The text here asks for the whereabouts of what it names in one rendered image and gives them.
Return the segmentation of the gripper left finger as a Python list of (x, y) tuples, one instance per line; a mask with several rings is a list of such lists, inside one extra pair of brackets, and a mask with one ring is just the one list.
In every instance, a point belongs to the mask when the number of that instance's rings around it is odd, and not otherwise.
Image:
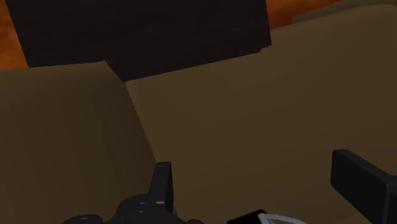
[(173, 200), (171, 163), (159, 162), (155, 166), (149, 192), (121, 201), (108, 221), (95, 214), (86, 214), (69, 218), (62, 224), (204, 224), (196, 219), (183, 221), (175, 215)]

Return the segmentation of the dark robot stand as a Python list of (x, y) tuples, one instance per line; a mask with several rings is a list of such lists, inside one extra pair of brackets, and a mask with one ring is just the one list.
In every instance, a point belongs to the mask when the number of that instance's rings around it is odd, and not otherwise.
[(5, 0), (29, 67), (105, 61), (122, 81), (258, 53), (266, 0)]

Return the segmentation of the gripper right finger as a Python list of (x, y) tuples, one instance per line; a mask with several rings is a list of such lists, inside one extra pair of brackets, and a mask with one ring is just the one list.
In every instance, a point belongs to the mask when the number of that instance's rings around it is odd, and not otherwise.
[(397, 176), (353, 152), (332, 152), (331, 186), (371, 224), (397, 224)]

